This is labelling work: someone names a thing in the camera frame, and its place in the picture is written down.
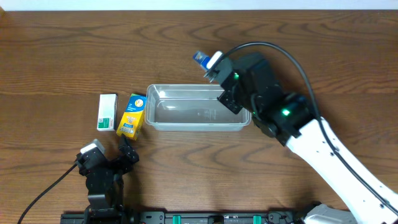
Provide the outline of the blue Kool Fever box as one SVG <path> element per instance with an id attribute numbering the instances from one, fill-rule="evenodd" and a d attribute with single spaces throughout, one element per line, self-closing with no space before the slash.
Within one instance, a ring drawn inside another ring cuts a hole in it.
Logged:
<path id="1" fill-rule="evenodd" d="M 210 61 L 210 58 L 207 54 L 201 52 L 201 51 L 196 51 L 193 55 L 193 60 L 201 66 L 201 68 L 204 71 L 208 70 L 208 62 Z"/>

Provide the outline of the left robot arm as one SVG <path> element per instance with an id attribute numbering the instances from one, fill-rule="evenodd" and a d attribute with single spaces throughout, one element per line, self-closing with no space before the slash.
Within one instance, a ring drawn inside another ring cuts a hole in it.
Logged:
<path id="1" fill-rule="evenodd" d="M 79 174 L 86 177 L 90 219 L 122 220 L 126 217 L 123 175 L 133 170 L 139 155 L 125 135 L 120 137 L 118 152 L 116 158 L 107 159 L 104 146 L 94 139 L 76 156 Z"/>

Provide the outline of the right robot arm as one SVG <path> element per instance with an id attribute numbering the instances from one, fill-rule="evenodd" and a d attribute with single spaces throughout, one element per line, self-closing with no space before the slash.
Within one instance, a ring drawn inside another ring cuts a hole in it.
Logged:
<path id="1" fill-rule="evenodd" d="M 216 52 L 202 64 L 224 90 L 218 100 L 233 113 L 253 115 L 261 131 L 307 162 L 348 207 L 324 204 L 297 217 L 299 223 L 397 223 L 397 194 L 346 148 L 312 100 L 285 91 L 260 54 L 230 60 Z"/>

